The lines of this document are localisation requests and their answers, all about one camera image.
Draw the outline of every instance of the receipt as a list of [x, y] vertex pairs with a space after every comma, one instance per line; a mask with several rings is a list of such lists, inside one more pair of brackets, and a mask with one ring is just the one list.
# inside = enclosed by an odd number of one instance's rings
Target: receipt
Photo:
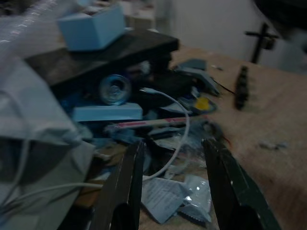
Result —
[[182, 205], [191, 191], [184, 183], [162, 178], [143, 182], [141, 202], [160, 224], [166, 222]]

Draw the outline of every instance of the wooden table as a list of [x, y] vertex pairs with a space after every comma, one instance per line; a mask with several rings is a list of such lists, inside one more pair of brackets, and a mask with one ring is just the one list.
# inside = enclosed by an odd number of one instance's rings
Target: wooden table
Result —
[[[182, 47], [173, 54], [174, 64], [190, 58], [208, 63], [208, 72], [234, 90], [242, 65], [249, 67], [250, 100], [243, 111], [233, 107], [234, 97], [221, 89], [219, 109], [209, 116], [232, 142], [232, 153], [264, 193], [283, 230], [307, 230], [307, 76], [282, 72], [235, 60], [200, 49]], [[211, 67], [221, 66], [224, 71]], [[262, 140], [285, 141], [283, 150], [259, 147]], [[192, 173], [205, 174], [195, 170]], [[181, 217], [164, 225], [141, 212], [141, 230], [203, 229]]]

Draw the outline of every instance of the light blue box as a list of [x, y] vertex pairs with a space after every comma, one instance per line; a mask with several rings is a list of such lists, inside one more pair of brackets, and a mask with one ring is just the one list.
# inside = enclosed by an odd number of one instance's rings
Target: light blue box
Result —
[[69, 51], [94, 51], [107, 47], [125, 33], [121, 7], [115, 4], [94, 15], [82, 12], [58, 19]]

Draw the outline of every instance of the black object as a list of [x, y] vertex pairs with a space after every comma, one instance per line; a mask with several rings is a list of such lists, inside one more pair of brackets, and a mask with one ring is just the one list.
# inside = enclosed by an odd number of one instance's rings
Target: black object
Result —
[[245, 32], [247, 36], [257, 37], [257, 43], [251, 58], [252, 63], [258, 63], [262, 49], [273, 50], [278, 36], [268, 33], [269, 26], [266, 23], [262, 24], [260, 33]]
[[139, 226], [144, 142], [131, 145], [101, 189], [90, 230], [137, 230]]
[[73, 206], [57, 230], [85, 230], [92, 215], [92, 209]]
[[306, 0], [254, 0], [262, 13], [287, 27], [307, 30]]
[[163, 74], [155, 74], [153, 81], [138, 80], [132, 82], [132, 95], [130, 101], [139, 104], [144, 113], [147, 113], [150, 109], [164, 107], [174, 102], [163, 95], [141, 92], [141, 88], [152, 88], [164, 92], [173, 98], [178, 98], [185, 94], [189, 94], [191, 86], [194, 84], [193, 78], [190, 76], [168, 70]]
[[177, 49], [176, 38], [133, 30], [101, 51], [72, 53], [63, 48], [30, 57], [26, 62], [49, 84], [55, 96], [62, 99], [85, 85], [96, 85], [104, 76]]
[[157, 59], [150, 61], [150, 71], [153, 74], [163, 74], [168, 71], [169, 62], [172, 60], [172, 55], [163, 55]]
[[248, 100], [248, 68], [243, 66], [238, 79], [236, 80], [235, 107], [241, 110], [245, 101]]
[[281, 230], [256, 183], [221, 143], [203, 141], [220, 230]]

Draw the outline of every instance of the white cable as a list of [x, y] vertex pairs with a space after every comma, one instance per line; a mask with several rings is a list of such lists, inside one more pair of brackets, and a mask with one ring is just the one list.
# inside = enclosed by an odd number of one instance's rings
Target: white cable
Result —
[[60, 185], [56, 185], [56, 186], [51, 186], [51, 187], [47, 187], [47, 188], [42, 188], [39, 190], [35, 190], [33, 192], [30, 193], [26, 193], [24, 195], [18, 196], [15, 199], [13, 199], [12, 201], [10, 201], [9, 203], [13, 203], [19, 200], [23, 200], [25, 198], [28, 198], [30, 196], [34, 196], [37, 195], [39, 193], [44, 193], [44, 192], [48, 192], [48, 191], [52, 191], [52, 190], [57, 190], [57, 189], [62, 189], [62, 188], [68, 188], [68, 187], [89, 187], [89, 188], [102, 188], [102, 184], [91, 184], [91, 183], [69, 183], [69, 184], [60, 184]]
[[185, 107], [183, 107], [176, 99], [172, 98], [171, 96], [167, 95], [166, 93], [160, 92], [158, 90], [150, 89], [150, 88], [142, 88], [141, 91], [146, 92], [146, 93], [150, 93], [150, 94], [161, 94], [161, 95], [169, 98], [170, 100], [172, 100], [173, 102], [175, 102], [176, 104], [178, 104], [180, 106], [180, 108], [182, 109], [182, 111], [184, 112], [184, 114], [186, 116], [186, 128], [184, 130], [184, 134], [183, 134], [182, 139], [178, 143], [177, 148], [176, 148], [175, 152], [173, 153], [173, 156], [171, 157], [171, 159], [169, 159], [169, 161], [166, 163], [166, 165], [162, 169], [160, 169], [158, 172], [154, 173], [151, 176], [144, 176], [143, 181], [147, 181], [147, 180], [153, 179], [153, 178], [161, 175], [162, 173], [164, 173], [169, 168], [169, 166], [173, 163], [173, 161], [176, 159], [182, 144], [186, 141], [186, 139], [188, 137], [189, 129], [190, 129], [190, 117], [189, 117], [188, 112], [185, 109]]
[[3, 201], [1, 202], [0, 206], [4, 205], [11, 197], [11, 195], [14, 193], [16, 187], [18, 186], [23, 173], [24, 173], [24, 169], [28, 160], [28, 155], [29, 155], [29, 150], [30, 150], [30, 144], [31, 144], [31, 129], [30, 129], [30, 125], [28, 124], [27, 119], [25, 118], [23, 111], [20, 109], [20, 106], [18, 104], [18, 101], [8, 92], [4, 91], [4, 90], [0, 90], [0, 93], [5, 94], [7, 97], [9, 97], [14, 104], [14, 107], [17, 111], [17, 113], [19, 114], [19, 116], [21, 117], [21, 119], [24, 122], [24, 126], [25, 126], [25, 130], [26, 132], [28, 132], [26, 134], [25, 139], [23, 140], [23, 144], [22, 144], [22, 149], [21, 149], [21, 153], [20, 153], [20, 157], [19, 157], [19, 162], [18, 162], [18, 168], [17, 168], [17, 172], [15, 174], [14, 180], [12, 182], [12, 186], [10, 187], [8, 193], [6, 194], [5, 198], [3, 199]]

